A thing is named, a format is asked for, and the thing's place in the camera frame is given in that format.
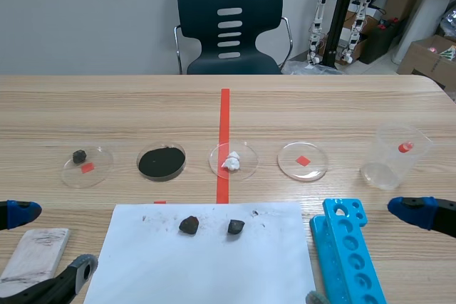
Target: white sink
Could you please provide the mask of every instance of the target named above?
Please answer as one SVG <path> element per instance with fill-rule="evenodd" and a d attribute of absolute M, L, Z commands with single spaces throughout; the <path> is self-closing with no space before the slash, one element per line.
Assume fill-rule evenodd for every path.
<path fill-rule="evenodd" d="M 407 30 L 400 40 L 393 62 L 399 64 L 414 41 L 430 37 L 437 29 L 450 0 L 422 0 Z"/>

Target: floor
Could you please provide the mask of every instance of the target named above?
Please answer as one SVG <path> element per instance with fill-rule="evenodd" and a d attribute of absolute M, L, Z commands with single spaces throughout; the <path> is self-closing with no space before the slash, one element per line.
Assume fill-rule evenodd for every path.
<path fill-rule="evenodd" d="M 337 65 L 337 69 L 350 75 L 397 75 L 396 70 L 399 65 L 394 64 L 391 60 L 393 52 L 394 49 L 390 50 L 371 64 L 356 61 L 348 65 Z"/>

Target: black stand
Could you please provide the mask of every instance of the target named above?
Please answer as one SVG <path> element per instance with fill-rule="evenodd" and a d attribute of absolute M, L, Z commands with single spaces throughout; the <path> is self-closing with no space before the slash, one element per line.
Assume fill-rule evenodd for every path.
<path fill-rule="evenodd" d="M 321 64 L 327 65 L 328 67 L 335 68 L 334 62 L 336 62 L 336 51 L 341 37 L 343 22 L 347 14 L 348 7 L 350 6 L 351 0 L 338 0 L 336 9 L 334 10 L 333 21 L 331 22 L 331 28 L 328 33 L 328 40 L 326 41 L 326 49 L 323 55 Z"/>

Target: red square marker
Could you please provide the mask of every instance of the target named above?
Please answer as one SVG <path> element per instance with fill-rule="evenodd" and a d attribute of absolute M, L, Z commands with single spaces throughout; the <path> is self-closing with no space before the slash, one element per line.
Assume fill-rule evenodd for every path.
<path fill-rule="evenodd" d="M 311 162 L 310 160 L 308 160 L 307 158 L 305 158 L 305 156 L 300 156 L 296 161 L 297 161 L 299 164 L 301 164 L 303 167 L 306 167 L 306 166 L 309 165 L 309 163 Z"/>
<path fill-rule="evenodd" d="M 94 169 L 95 169 L 95 167 L 93 166 L 93 163 L 87 163 L 87 164 L 84 164 L 83 166 L 81 166 L 81 171 L 83 172 L 83 174 L 90 172 Z"/>

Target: blue plastic rack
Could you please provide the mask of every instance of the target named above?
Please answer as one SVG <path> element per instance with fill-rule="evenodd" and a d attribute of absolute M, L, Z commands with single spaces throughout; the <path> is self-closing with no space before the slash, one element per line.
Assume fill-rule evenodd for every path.
<path fill-rule="evenodd" d="M 368 223 L 361 201 L 325 199 L 323 209 L 310 225 L 330 303 L 386 304 L 361 233 Z"/>

